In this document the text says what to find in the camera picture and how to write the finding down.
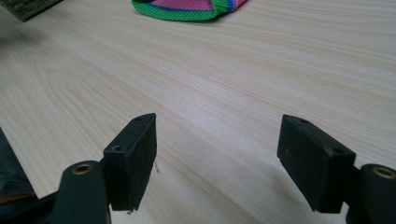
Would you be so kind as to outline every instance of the knitted fabric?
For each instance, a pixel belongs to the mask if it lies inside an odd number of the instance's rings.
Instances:
[[[140,13],[165,21],[207,21],[237,10],[247,0],[132,0]]]

